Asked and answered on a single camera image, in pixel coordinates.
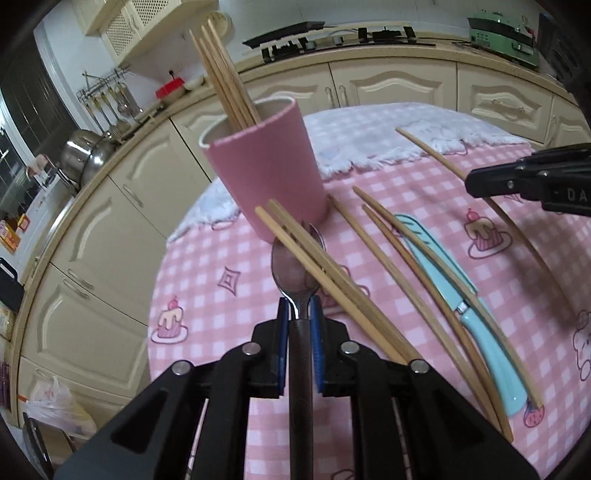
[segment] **knife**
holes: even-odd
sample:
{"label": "knife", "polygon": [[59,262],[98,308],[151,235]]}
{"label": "knife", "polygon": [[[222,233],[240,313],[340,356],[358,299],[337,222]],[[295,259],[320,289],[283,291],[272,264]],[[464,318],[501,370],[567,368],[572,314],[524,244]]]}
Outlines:
{"label": "knife", "polygon": [[[431,248],[431,250],[433,250],[433,252],[440,257],[458,277],[464,280],[474,293],[476,293],[476,287],[471,282],[470,278],[416,218],[403,214],[396,215],[396,217],[416,234],[421,241]],[[488,370],[491,373],[491,377],[499,391],[507,415],[515,415],[527,402],[527,393],[517,372],[515,372],[515,369],[509,362],[509,359],[506,357],[480,316],[469,307],[462,295],[455,289],[450,281],[410,241],[405,239],[405,243],[417,262],[422,266],[435,287],[438,289],[441,296],[445,299],[446,303],[457,313],[462,325],[466,327],[472,335],[472,338],[476,341]]]}

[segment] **tablecloth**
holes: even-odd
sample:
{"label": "tablecloth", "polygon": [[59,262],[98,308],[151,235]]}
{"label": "tablecloth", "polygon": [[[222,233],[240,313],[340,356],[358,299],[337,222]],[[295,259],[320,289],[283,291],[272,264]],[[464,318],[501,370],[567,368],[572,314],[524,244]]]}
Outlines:
{"label": "tablecloth", "polygon": [[[487,145],[447,158],[471,168],[514,161],[529,146]],[[412,272],[361,209],[358,185],[395,213],[415,216],[455,257],[476,284],[501,328],[524,360],[544,397],[544,407],[525,408],[511,420],[514,446],[547,476],[580,437],[591,417],[591,258],[589,220],[543,212],[538,203],[502,197],[501,206],[548,262],[577,311],[568,315],[531,254],[482,201],[430,157],[352,171],[326,183],[445,321]],[[486,225],[489,242],[475,237]],[[336,212],[319,227],[329,254],[404,333],[429,363],[472,404],[475,400],[431,330],[382,265]],[[280,296],[270,270],[271,246],[260,241],[243,216],[233,222],[191,228],[168,246],[157,275],[148,334],[152,377],[171,363],[202,364],[250,339],[255,324],[274,318]],[[352,339],[383,352],[321,292],[325,313],[345,322]],[[158,324],[176,325],[165,331]],[[246,478],[289,478],[288,400],[252,400]],[[345,480],[353,470],[347,399],[314,398],[315,478]]]}

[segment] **plastic bag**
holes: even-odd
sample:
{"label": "plastic bag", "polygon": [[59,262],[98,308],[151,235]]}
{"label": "plastic bag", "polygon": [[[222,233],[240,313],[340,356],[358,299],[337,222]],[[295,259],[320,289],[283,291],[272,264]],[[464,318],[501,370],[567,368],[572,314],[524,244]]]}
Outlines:
{"label": "plastic bag", "polygon": [[37,382],[27,414],[68,434],[91,437],[96,433],[95,421],[57,377]]}

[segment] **light blue knife handle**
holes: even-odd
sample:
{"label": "light blue knife handle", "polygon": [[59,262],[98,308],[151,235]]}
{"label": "light blue knife handle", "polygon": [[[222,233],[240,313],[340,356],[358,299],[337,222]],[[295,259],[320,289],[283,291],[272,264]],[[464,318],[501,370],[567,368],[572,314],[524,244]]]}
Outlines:
{"label": "light blue knife handle", "polygon": [[482,323],[474,310],[468,309],[462,315],[461,321],[478,344],[478,348],[491,372],[492,379],[499,390],[507,415],[515,415],[527,401],[527,393],[515,369],[490,330]]}

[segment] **countertop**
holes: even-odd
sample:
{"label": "countertop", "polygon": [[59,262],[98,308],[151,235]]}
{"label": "countertop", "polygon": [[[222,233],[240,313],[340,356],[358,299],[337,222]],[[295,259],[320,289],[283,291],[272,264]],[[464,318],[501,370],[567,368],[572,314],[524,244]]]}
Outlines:
{"label": "countertop", "polygon": [[[425,46],[360,46],[336,48],[333,50],[323,50],[317,53],[311,53],[291,59],[281,60],[270,64],[264,64],[262,59],[250,58],[240,61],[236,64],[238,71],[241,73],[241,78],[244,82],[250,82],[272,74],[286,72],[301,67],[306,67],[315,64],[327,63],[331,61],[367,59],[377,57],[412,57],[433,60],[448,60],[459,63],[466,63],[475,66],[480,66],[487,69],[496,70],[498,72],[506,73],[534,83],[543,87],[556,95],[559,95],[568,101],[576,104],[574,97],[566,92],[560,84],[548,76],[540,75],[536,72],[526,70],[510,61],[504,60],[491,53],[480,50],[474,50],[469,47],[462,47],[454,44],[452,40],[430,40],[436,44],[435,47]],[[21,309],[15,321],[14,331],[12,334],[12,341],[9,344],[6,358],[10,364],[10,389],[11,389],[11,404],[12,422],[18,424],[17,419],[17,379],[18,379],[18,364],[20,361],[20,350],[22,339],[25,332],[26,319],[33,304],[35,292],[39,288],[41,279],[45,270],[47,269],[51,257],[56,251],[62,237],[72,224],[74,218],[81,210],[86,201],[91,197],[92,193],[101,184],[101,182],[109,175],[109,173],[117,167],[117,165],[131,152],[145,137],[147,137],[156,127],[170,119],[171,116],[180,111],[191,107],[192,105],[201,102],[209,97],[215,95],[213,87],[209,82],[191,92],[188,92],[179,100],[174,102],[166,110],[161,111],[153,118],[150,118],[136,133],[122,145],[113,157],[105,164],[105,166],[94,176],[94,178],[80,191],[68,205],[66,215],[62,215],[61,222],[53,229],[51,238],[45,240],[43,251],[39,254],[39,260],[31,269],[28,278],[25,282],[25,296],[22,301]]]}

